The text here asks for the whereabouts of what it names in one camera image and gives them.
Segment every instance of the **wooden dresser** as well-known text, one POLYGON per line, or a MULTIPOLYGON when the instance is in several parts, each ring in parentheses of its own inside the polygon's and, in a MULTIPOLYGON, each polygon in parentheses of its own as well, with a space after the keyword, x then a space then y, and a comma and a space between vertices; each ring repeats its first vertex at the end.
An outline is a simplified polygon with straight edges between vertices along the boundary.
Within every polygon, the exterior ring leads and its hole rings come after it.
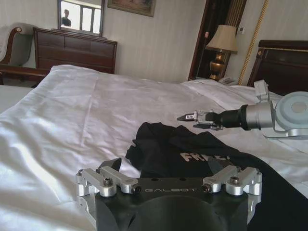
POLYGON ((34 28, 36 68, 72 64, 114 74, 117 42, 58 30, 34 28))

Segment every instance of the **mirror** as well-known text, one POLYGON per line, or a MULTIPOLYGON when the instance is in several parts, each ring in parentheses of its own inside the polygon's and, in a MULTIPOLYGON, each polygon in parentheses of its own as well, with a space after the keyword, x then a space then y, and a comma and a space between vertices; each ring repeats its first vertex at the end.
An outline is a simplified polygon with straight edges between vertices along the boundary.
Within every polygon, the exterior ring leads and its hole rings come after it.
POLYGON ((103 35, 104 0, 58 0, 58 29, 103 35))

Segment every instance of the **screw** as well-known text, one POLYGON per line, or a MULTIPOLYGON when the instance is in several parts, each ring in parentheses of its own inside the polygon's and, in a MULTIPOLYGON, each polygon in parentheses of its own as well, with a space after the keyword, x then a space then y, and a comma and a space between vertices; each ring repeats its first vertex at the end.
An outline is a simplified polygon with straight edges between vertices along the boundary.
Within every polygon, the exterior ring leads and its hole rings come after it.
POLYGON ((240 183, 240 179, 238 177, 230 177, 230 182, 237 185, 240 183))
POLYGON ((211 187, 210 184, 204 184, 204 185, 201 186, 201 188, 202 188, 203 192, 205 192, 205 193, 211 193, 211 191, 212 191, 212 187, 211 187))
POLYGON ((103 180, 104 186, 111 186, 112 185, 112 179, 110 177, 107 177, 103 180))
POLYGON ((139 194, 141 192, 141 186, 140 185, 133 185, 131 188, 131 193, 136 195, 139 194))

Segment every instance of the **brass lamp base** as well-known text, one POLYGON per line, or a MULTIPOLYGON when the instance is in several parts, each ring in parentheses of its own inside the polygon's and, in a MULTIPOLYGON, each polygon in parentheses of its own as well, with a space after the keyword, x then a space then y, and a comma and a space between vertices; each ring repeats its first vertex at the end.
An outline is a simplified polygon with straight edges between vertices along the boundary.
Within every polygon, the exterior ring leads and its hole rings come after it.
POLYGON ((216 54, 216 59, 210 62, 211 76, 210 78, 219 81, 219 75, 225 68, 225 63, 223 62, 224 53, 218 51, 216 54))

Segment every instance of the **framed picture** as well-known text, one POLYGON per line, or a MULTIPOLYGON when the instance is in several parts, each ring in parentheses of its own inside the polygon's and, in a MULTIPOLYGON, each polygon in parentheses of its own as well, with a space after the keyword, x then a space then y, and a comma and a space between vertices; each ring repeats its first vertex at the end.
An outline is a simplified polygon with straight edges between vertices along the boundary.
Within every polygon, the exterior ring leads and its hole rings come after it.
POLYGON ((108 7, 153 17, 155 0, 108 0, 108 7))

